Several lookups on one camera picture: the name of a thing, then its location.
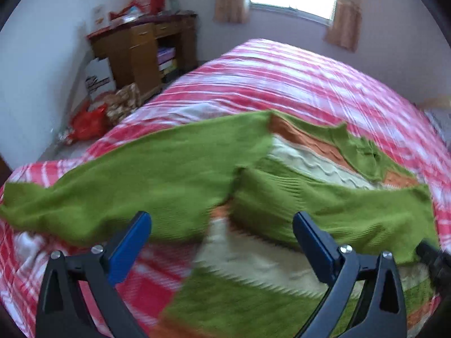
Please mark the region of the stacked books in desk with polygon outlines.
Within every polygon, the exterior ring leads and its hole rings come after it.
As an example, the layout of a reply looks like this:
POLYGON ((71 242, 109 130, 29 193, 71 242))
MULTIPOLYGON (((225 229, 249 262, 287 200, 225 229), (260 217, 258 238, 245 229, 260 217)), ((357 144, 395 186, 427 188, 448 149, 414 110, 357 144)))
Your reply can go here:
POLYGON ((158 70, 162 79, 177 70, 176 49, 174 47, 158 48, 157 59, 158 70))

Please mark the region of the right beige curtain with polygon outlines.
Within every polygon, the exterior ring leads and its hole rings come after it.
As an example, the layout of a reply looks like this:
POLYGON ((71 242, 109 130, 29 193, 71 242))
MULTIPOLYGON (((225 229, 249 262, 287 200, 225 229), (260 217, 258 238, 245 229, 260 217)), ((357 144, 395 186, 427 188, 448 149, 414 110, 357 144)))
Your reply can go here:
POLYGON ((362 25, 362 0, 336 0, 333 16, 324 40, 350 52, 356 52, 362 25))

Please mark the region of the red plastic bag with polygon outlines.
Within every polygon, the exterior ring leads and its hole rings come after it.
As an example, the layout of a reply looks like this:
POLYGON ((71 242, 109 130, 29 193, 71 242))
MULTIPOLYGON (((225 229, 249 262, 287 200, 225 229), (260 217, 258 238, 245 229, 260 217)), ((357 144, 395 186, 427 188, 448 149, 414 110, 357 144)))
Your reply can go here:
POLYGON ((107 105, 101 104, 92 110, 89 107, 90 104, 86 101, 70 120, 63 137, 65 144, 100 138, 108 131, 107 105))

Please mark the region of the white box on desk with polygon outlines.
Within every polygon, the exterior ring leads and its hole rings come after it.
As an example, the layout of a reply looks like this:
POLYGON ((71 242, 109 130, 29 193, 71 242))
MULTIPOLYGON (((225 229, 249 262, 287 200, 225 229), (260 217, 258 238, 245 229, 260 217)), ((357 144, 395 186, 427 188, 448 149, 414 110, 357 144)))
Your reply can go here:
POLYGON ((92 29, 94 31, 98 31, 109 26, 109 19, 105 10, 105 5, 97 5, 92 9, 92 20, 92 29))

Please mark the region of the striped pillow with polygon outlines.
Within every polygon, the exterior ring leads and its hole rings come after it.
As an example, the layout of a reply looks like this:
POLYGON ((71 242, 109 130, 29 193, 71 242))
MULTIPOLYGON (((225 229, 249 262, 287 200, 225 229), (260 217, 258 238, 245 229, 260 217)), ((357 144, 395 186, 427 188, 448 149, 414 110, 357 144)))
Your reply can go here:
POLYGON ((446 145, 450 145, 451 114, 450 109, 434 108, 423 111, 436 132, 446 145))

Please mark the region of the patterned floral bag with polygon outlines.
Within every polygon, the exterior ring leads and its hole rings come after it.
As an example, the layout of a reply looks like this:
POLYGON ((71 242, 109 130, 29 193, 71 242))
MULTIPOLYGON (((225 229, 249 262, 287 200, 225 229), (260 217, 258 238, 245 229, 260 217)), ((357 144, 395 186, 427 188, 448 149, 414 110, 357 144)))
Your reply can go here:
POLYGON ((135 83, 115 93, 107 94, 104 101, 107 105, 106 115, 113 126, 119 124, 142 105, 141 93, 135 83))

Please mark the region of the red box on desk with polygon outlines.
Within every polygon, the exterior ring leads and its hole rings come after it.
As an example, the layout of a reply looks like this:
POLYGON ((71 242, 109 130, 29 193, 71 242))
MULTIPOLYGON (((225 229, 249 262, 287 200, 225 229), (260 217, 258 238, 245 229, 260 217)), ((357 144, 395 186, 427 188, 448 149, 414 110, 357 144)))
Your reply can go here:
POLYGON ((146 15, 157 15, 165 8, 165 0, 133 0, 133 2, 146 15))

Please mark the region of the red plaid bed sheet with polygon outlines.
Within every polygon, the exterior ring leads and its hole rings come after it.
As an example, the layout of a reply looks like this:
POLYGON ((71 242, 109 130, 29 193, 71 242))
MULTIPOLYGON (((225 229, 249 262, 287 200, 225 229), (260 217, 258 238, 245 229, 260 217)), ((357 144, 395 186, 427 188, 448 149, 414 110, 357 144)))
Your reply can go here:
MULTIPOLYGON (((287 44, 253 39, 182 76, 75 159, 21 166, 10 182, 48 186, 65 172, 156 130, 243 111, 277 109, 321 125, 348 124, 425 180, 442 248, 450 251, 450 153, 428 119, 395 91, 344 63, 287 44)), ((1 220, 1 308, 34 337, 38 290, 59 240, 15 232, 1 220)), ((118 291, 150 333, 190 273, 194 248, 147 246, 118 291)))

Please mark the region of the white paper bag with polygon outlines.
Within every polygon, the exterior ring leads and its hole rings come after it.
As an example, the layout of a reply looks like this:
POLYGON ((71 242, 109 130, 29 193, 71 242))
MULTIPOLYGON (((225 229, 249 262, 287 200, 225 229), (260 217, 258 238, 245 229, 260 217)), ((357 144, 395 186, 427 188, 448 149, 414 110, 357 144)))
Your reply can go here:
POLYGON ((91 60, 86 66, 85 74, 86 91, 91 100, 96 100, 97 97, 105 92, 116 90, 108 58, 91 60))

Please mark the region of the brown wooden desk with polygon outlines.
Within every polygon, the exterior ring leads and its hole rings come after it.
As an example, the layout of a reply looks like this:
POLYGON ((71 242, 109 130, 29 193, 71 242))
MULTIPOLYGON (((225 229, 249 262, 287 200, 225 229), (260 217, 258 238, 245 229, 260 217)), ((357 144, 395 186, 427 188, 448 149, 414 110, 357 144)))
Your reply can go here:
POLYGON ((142 101, 161 91, 158 49, 175 49, 176 72, 184 75, 199 66, 197 17, 192 11, 172 15, 143 15, 87 36, 94 57, 107 58, 118 88, 134 83, 142 101))

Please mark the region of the green striped knit sweater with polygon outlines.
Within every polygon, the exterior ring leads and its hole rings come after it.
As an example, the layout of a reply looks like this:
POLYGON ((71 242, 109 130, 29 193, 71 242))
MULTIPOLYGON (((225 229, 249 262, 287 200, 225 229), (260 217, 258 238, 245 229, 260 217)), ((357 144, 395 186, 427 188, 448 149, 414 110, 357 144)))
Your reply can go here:
POLYGON ((419 242, 437 241, 428 186, 346 125, 249 112, 127 143, 53 185, 9 182, 13 229, 74 245, 106 241, 137 211, 152 218, 119 291, 149 337, 292 337, 326 293, 293 234, 304 211, 357 253, 389 251, 407 333, 434 311, 419 242))

